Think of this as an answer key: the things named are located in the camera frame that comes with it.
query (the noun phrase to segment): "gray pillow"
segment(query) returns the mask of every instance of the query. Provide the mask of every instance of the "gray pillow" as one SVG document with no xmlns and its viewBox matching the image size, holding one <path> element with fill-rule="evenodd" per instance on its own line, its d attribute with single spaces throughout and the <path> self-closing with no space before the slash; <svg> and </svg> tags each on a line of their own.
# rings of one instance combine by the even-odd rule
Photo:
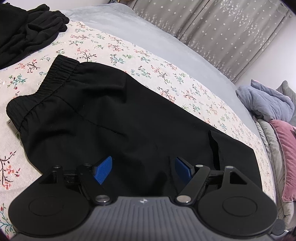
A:
<svg viewBox="0 0 296 241">
<path fill-rule="evenodd" d="M 291 101 L 296 107 L 296 93 L 289 87 L 288 82 L 284 80 L 280 87 L 276 89 L 279 93 L 282 93 L 283 95 L 286 95 L 290 97 Z M 292 115 L 292 118 L 289 122 L 290 125 L 296 126 L 296 108 L 294 110 L 294 113 Z"/>
</svg>

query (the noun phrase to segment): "curtain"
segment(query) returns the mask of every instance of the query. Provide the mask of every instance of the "curtain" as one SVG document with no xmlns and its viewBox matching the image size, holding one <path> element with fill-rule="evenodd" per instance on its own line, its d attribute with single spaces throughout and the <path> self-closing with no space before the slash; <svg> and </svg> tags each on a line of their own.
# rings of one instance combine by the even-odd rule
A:
<svg viewBox="0 0 296 241">
<path fill-rule="evenodd" d="M 233 82 L 258 58 L 290 15 L 279 0 L 132 0 L 128 5 Z"/>
</svg>

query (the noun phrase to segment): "black clothing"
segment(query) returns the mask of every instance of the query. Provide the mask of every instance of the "black clothing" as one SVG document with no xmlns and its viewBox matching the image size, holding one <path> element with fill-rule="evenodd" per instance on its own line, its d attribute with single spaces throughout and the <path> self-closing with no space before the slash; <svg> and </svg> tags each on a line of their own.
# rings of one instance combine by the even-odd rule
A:
<svg viewBox="0 0 296 241">
<path fill-rule="evenodd" d="M 45 4 L 29 11 L 0 4 L 0 69 L 51 44 L 67 30 L 65 23 L 69 18 Z"/>
<path fill-rule="evenodd" d="M 184 187 L 177 156 L 235 166 L 262 187 L 253 149 L 110 66 L 58 55 L 38 91 L 11 100 L 7 114 L 41 172 L 112 156 L 102 185 L 117 195 L 176 195 Z"/>
</svg>

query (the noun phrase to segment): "pink pillow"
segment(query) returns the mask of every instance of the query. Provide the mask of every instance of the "pink pillow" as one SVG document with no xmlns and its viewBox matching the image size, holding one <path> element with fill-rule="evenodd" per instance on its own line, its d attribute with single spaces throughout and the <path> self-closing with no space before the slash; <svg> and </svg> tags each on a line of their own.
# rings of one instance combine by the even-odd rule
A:
<svg viewBox="0 0 296 241">
<path fill-rule="evenodd" d="M 285 161 L 285 186 L 282 199 L 284 202 L 296 201 L 296 135 L 293 126 L 282 120 L 269 122 L 274 128 Z"/>
</svg>

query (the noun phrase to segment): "ribbed gray surface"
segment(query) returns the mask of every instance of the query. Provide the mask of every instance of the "ribbed gray surface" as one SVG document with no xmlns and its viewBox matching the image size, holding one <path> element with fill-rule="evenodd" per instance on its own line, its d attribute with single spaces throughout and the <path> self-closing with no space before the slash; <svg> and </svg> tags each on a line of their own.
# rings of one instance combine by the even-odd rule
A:
<svg viewBox="0 0 296 241">
<path fill-rule="evenodd" d="M 204 227 L 190 208 L 167 197 L 119 197 L 116 203 L 96 207 L 76 230 L 53 238 L 16 235 L 13 241 L 233 241 Z M 272 241 L 265 235 L 253 241 Z"/>
</svg>

